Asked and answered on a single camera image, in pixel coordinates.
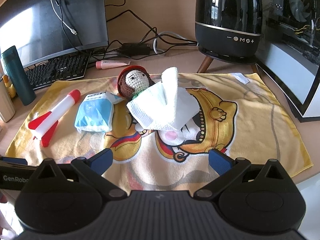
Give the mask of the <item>yellow printed towel mat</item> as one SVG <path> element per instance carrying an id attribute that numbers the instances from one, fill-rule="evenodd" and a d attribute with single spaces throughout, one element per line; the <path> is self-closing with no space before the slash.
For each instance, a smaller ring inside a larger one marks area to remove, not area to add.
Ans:
<path id="1" fill-rule="evenodd" d="M 104 177 L 127 192 L 196 191 L 217 177 L 208 162 L 212 149 L 254 164 L 277 159 L 290 176 L 312 166 L 295 124 L 257 74 L 180 74 L 178 84 L 200 106 L 199 114 L 178 132 L 142 129 L 126 102 L 114 107 L 112 131 L 78 132 L 74 122 L 79 106 L 74 105 L 60 119 L 49 146 L 43 147 L 33 138 L 29 121 L 74 89 L 82 96 L 117 92 L 115 77 L 56 82 L 30 111 L 6 155 L 37 166 L 45 158 L 69 163 L 109 148 L 114 160 Z"/>

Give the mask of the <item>blue wet wipes pack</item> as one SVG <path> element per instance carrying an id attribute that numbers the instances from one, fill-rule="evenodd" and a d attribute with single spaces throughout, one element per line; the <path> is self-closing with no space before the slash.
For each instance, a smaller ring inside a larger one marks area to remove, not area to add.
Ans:
<path id="1" fill-rule="evenodd" d="M 78 132 L 112 131 L 114 105 L 124 99 L 110 92 L 88 94 L 79 106 L 74 127 Z"/>

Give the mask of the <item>black computer monitor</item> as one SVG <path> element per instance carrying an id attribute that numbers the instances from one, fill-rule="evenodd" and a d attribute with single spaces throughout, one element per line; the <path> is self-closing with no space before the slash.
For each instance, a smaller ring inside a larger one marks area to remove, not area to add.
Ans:
<path id="1" fill-rule="evenodd" d="M 15 46 L 24 67 L 108 44 L 105 0 L 7 0 L 1 52 Z"/>

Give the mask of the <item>white paper towel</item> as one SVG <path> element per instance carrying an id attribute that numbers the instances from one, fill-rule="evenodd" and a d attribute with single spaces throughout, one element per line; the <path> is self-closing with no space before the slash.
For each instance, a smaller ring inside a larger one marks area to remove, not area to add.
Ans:
<path id="1" fill-rule="evenodd" d="M 200 111 L 197 100 L 178 86 L 176 67 L 166 69 L 161 81 L 126 106 L 143 129 L 159 131 L 178 131 Z"/>

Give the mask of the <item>red white foam rocket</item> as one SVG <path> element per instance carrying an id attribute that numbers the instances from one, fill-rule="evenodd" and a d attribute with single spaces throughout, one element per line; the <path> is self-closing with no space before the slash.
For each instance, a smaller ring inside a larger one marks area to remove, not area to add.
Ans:
<path id="1" fill-rule="evenodd" d="M 59 120 L 79 101 L 80 96 L 80 90 L 72 90 L 50 111 L 29 122 L 28 128 L 33 136 L 41 141 L 43 147 L 48 147 Z"/>

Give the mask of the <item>dark green thermos bottle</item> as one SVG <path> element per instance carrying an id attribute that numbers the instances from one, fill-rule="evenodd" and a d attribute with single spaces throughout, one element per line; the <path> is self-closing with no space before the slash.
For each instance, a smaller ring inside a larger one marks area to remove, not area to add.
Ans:
<path id="1" fill-rule="evenodd" d="M 4 51 L 2 60 L 21 102 L 25 106 L 31 104 L 35 100 L 36 94 L 24 71 L 16 47 L 11 46 Z"/>

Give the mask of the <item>yellow rubber duck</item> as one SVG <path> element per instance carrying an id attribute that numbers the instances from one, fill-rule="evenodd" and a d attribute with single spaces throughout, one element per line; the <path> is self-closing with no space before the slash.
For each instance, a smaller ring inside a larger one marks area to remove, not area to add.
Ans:
<path id="1" fill-rule="evenodd" d="M 16 96 L 16 89 L 15 89 L 14 85 L 12 84 L 11 80 L 9 79 L 9 77 L 7 75 L 3 75 L 2 79 L 3 79 L 4 85 L 8 91 L 10 98 L 13 99 Z"/>

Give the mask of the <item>beige cup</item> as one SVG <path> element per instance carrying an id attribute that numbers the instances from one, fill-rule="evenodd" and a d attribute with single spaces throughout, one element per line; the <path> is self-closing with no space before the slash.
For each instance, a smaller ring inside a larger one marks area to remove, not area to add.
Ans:
<path id="1" fill-rule="evenodd" d="M 0 81 L 0 116 L 4 122 L 8 122 L 15 115 L 14 105 L 5 87 L 4 81 Z"/>

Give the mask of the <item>white PC case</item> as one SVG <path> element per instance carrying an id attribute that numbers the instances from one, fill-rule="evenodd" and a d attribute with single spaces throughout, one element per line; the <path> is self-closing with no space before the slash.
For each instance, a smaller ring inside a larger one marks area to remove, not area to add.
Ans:
<path id="1" fill-rule="evenodd" d="M 258 66 L 300 122 L 319 120 L 319 0 L 262 0 Z"/>

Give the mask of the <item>black power adapter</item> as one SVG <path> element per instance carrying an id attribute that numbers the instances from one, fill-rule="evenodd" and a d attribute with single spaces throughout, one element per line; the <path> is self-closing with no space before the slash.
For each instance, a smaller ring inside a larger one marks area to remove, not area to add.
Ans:
<path id="1" fill-rule="evenodd" d="M 150 45 L 147 43 L 124 43 L 118 49 L 119 53 L 129 57 L 149 55 L 150 51 Z"/>

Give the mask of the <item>crochet doll red hat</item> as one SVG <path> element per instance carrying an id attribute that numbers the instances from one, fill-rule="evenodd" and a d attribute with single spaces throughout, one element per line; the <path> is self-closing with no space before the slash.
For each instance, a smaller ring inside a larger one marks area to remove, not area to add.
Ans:
<path id="1" fill-rule="evenodd" d="M 120 96 L 132 100 L 155 83 L 142 66 L 129 66 L 118 76 L 117 90 Z"/>

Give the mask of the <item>pink cream tube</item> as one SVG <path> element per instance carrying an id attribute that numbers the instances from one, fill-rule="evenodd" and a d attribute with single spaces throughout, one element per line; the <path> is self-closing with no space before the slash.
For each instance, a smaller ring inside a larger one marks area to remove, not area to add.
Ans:
<path id="1" fill-rule="evenodd" d="M 101 60 L 95 63 L 95 67 L 97 69 L 111 69 L 128 66 L 130 63 L 130 60 Z"/>

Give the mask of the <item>black keyboard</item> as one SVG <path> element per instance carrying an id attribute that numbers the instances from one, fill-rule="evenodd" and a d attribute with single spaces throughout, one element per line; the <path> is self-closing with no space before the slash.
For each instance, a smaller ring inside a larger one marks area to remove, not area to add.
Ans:
<path id="1" fill-rule="evenodd" d="M 75 80 L 84 77 L 89 55 L 82 53 L 49 59 L 25 73 L 33 90 L 50 86 L 55 81 Z"/>

